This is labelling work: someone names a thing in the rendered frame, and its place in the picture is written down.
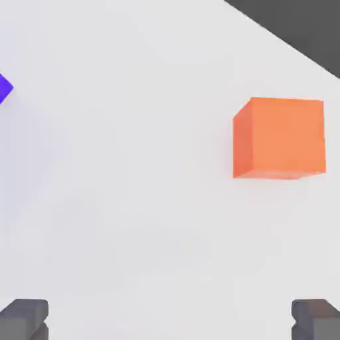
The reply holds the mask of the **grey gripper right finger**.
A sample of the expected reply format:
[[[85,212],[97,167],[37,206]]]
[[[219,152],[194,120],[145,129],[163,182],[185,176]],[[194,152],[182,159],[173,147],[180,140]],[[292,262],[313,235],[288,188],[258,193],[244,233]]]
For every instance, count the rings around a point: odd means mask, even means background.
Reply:
[[[325,299],[292,302],[292,340],[340,340],[340,311]]]

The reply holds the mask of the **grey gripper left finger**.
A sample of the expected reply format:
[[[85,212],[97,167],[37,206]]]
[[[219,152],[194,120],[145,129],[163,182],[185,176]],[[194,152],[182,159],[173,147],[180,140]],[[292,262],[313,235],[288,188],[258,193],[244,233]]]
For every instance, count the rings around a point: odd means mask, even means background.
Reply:
[[[0,311],[0,340],[49,340],[45,299],[15,299]]]

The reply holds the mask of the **small orange cube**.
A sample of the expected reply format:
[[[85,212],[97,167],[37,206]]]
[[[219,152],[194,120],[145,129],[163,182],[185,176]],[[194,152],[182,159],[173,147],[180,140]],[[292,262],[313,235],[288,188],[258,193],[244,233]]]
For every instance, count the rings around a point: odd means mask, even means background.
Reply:
[[[299,179],[325,172],[321,100],[253,97],[234,116],[234,178]]]

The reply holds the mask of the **small blue cube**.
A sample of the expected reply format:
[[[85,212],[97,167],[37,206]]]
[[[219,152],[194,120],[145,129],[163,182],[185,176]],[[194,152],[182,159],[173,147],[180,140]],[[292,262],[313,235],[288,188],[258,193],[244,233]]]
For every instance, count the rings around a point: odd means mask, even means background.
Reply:
[[[4,77],[4,75],[0,74],[0,104],[7,98],[7,96],[13,90],[13,85]]]

